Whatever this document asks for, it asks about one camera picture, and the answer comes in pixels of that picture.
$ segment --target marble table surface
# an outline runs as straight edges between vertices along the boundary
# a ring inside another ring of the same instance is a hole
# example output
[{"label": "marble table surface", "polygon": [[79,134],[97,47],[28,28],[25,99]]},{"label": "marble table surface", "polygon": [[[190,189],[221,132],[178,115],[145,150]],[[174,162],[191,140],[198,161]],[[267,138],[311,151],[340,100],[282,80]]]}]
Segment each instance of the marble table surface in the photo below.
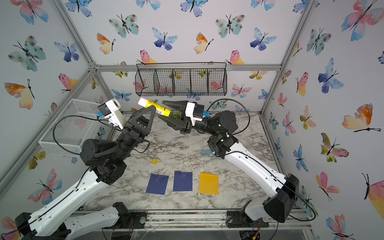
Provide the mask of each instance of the marble table surface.
[{"label": "marble table surface", "polygon": [[[236,118],[239,129],[243,129],[248,123],[247,114],[237,112]],[[248,128],[236,136],[251,153],[277,170],[257,114],[251,113]],[[208,138],[208,134],[195,130],[183,135],[155,116],[152,131],[146,137],[151,142],[149,149],[143,154],[132,151],[132,156],[124,161],[127,168],[121,178],[87,201],[81,210],[101,210],[115,202],[123,202],[128,209],[134,210],[229,209],[241,208],[250,199],[265,197],[264,190],[237,166],[224,159],[201,156],[202,150],[209,149]],[[193,191],[172,191],[175,171],[193,172]],[[219,176],[218,195],[199,193],[201,172]],[[146,193],[151,173],[169,175],[165,195]]]}]

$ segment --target white wire basket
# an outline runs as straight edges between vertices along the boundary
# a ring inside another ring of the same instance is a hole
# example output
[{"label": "white wire basket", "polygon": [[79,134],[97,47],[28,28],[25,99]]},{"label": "white wire basket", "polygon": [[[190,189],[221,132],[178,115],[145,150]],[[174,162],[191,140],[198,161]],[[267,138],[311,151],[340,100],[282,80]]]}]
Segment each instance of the white wire basket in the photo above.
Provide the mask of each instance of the white wire basket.
[{"label": "white wire basket", "polygon": [[[53,127],[61,118],[68,115],[78,115],[97,119],[97,113],[99,112],[97,108],[98,106],[98,103],[71,99],[49,129],[40,138],[39,144],[41,147],[43,147],[46,152],[51,154],[78,157],[78,155],[65,151],[55,143],[52,135]],[[101,123],[98,121],[78,117],[69,117],[62,120],[57,125],[55,129],[55,138],[64,148],[71,152],[80,154],[83,142],[89,138],[97,138],[100,126]]]}]

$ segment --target yellow glue stick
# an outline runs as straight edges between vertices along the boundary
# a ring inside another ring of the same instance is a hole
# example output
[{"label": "yellow glue stick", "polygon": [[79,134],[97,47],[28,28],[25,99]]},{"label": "yellow glue stick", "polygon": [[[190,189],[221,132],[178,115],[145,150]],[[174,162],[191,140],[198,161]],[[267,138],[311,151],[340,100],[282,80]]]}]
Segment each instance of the yellow glue stick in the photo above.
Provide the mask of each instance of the yellow glue stick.
[{"label": "yellow glue stick", "polygon": [[151,102],[151,101],[149,101],[148,99],[145,99],[145,98],[140,98],[139,105],[143,106],[145,108],[147,108],[149,106],[155,106],[156,112],[158,114],[164,115],[166,117],[168,117],[169,114],[170,114],[170,110],[169,109],[167,109],[167,108],[165,108],[165,107],[163,107],[161,105],[158,105],[157,103]]}]

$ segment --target blue paper square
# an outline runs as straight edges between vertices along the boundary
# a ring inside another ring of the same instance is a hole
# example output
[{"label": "blue paper square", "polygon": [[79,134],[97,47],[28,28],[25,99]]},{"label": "blue paper square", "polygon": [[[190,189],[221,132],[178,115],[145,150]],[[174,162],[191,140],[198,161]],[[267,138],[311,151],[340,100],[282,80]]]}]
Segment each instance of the blue paper square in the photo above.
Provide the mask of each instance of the blue paper square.
[{"label": "blue paper square", "polygon": [[175,171],[173,191],[192,191],[192,172]]},{"label": "blue paper square", "polygon": [[146,193],[165,195],[169,176],[151,173]]}]

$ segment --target barcode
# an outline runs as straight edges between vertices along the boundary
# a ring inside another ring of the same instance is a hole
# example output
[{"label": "barcode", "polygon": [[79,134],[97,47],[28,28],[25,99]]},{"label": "barcode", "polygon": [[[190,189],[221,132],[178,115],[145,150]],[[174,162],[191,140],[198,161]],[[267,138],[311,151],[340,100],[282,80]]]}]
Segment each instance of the barcode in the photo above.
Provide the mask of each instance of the barcode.
[{"label": "barcode", "polygon": [[158,109],[156,109],[156,112],[157,112],[158,114],[161,114],[161,115],[163,115],[163,114],[164,114],[164,112],[163,112],[163,111],[160,111],[160,110],[158,110]]}]

